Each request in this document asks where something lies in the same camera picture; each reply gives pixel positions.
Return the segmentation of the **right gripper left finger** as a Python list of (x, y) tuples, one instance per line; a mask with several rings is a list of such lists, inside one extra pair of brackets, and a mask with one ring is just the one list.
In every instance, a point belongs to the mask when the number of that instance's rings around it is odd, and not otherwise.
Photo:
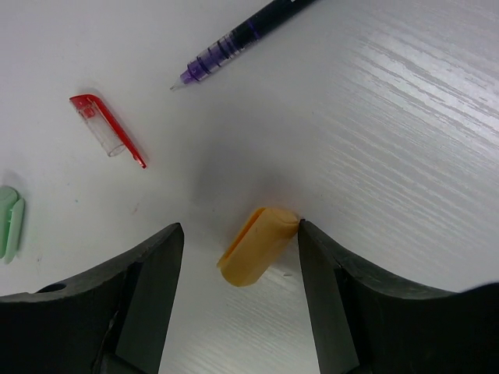
[(181, 224), (35, 293), (1, 298), (3, 373), (157, 373), (179, 281)]

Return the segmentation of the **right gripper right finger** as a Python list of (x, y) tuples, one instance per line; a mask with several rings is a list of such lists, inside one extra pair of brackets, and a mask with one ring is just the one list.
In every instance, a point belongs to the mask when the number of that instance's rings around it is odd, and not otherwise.
[(497, 284), (461, 292), (419, 284), (305, 220), (298, 244), (322, 373), (497, 372)]

